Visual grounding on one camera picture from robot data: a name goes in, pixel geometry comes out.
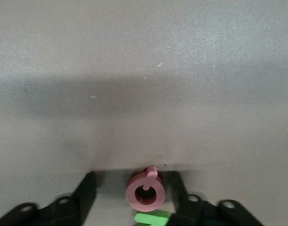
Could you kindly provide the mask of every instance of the pink ring handle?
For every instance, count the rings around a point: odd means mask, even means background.
[[[151,198],[144,199],[136,194],[136,189],[143,186],[145,191],[152,187],[155,195]],[[133,176],[126,189],[126,199],[129,205],[140,212],[150,212],[159,208],[165,201],[165,189],[163,181],[158,177],[156,166],[150,166],[146,172],[142,172]]]

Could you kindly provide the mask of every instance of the screw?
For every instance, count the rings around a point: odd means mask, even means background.
[[[21,208],[21,212],[27,212],[27,211],[29,211],[29,210],[31,210],[32,209],[32,206],[25,206],[25,207],[23,207],[23,208]]]
[[[199,200],[198,197],[195,195],[189,195],[188,199],[192,202],[198,202],[198,200]]]
[[[224,201],[224,202],[223,202],[223,205],[224,205],[226,208],[230,208],[230,209],[234,209],[234,208],[235,208],[234,204],[231,203],[231,202],[228,202],[228,201]]]
[[[68,199],[62,199],[62,200],[60,200],[58,203],[59,204],[65,204],[65,203],[67,203],[69,200]]]

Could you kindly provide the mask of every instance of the gray background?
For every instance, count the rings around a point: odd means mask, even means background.
[[[0,216],[97,170],[86,225],[133,225],[152,164],[288,226],[288,1],[0,0]]]

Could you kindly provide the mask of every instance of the pink toy piece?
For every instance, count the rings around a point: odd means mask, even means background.
[[[143,190],[148,191],[150,187],[155,190],[155,195],[144,199],[136,193],[136,189],[143,186]],[[165,189],[163,181],[158,177],[156,166],[150,166],[146,172],[133,176],[126,189],[126,199],[129,205],[140,212],[150,212],[159,208],[165,201]]]

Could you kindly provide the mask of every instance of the green toy piece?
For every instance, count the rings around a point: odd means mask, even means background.
[[[154,210],[151,212],[136,212],[135,220],[138,222],[135,226],[165,226],[170,218],[171,213]]]

